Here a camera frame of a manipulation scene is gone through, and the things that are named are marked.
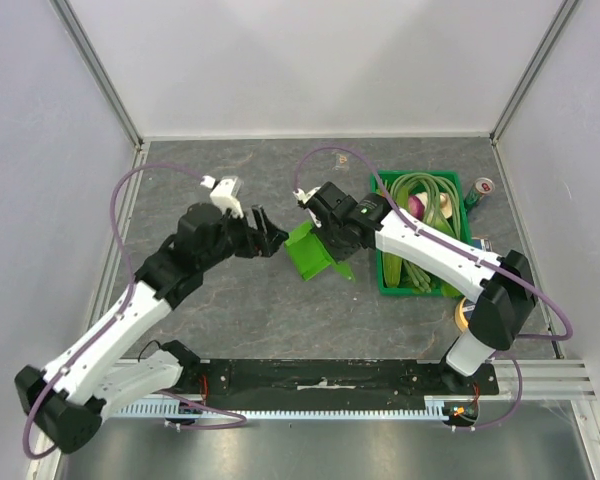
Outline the green paper box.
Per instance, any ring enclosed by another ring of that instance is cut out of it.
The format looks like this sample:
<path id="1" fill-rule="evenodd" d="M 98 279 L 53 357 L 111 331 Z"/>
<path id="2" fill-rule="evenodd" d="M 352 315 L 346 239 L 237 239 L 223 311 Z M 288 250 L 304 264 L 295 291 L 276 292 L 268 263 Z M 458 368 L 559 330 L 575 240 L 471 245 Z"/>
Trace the green paper box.
<path id="1" fill-rule="evenodd" d="M 355 277 L 346 262 L 337 262 L 326 250 L 318 236 L 313 232 L 314 224 L 306 221 L 296 227 L 284 242 L 284 249 L 304 281 L 331 267 L 349 281 Z"/>

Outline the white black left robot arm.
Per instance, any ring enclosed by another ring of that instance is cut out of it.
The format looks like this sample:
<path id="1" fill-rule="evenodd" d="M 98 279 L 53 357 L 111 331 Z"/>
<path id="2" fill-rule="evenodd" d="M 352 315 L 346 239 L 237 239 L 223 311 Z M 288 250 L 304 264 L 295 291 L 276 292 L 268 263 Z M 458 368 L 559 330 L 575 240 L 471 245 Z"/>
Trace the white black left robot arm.
<path id="1" fill-rule="evenodd" d="M 175 233 L 133 273 L 121 297 L 79 340 L 43 368 L 24 366 L 14 383 L 25 426 L 52 449 L 86 445 L 116 410 L 159 390 L 188 393 L 199 382 L 198 357 L 171 341 L 120 374 L 110 368 L 149 328 L 168 316 L 226 259 L 269 258 L 289 234 L 255 206 L 237 217 L 211 203 L 191 205 Z"/>

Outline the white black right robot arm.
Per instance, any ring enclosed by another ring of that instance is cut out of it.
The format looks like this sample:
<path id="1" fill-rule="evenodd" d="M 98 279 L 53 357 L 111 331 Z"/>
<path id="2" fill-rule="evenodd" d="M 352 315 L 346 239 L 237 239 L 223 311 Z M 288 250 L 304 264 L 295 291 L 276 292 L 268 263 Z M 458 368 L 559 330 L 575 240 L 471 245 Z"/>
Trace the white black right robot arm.
<path id="1" fill-rule="evenodd" d="M 298 191 L 295 197 L 310 212 L 314 233 L 336 262 L 361 249 L 393 254 L 447 282 L 474 303 L 467 329 L 437 368 L 439 384 L 449 393 L 471 388 L 487 359 L 511 348 L 537 304 L 529 261 L 517 251 L 499 256 L 476 249 L 377 193 L 356 201 L 327 182 L 309 193 Z"/>

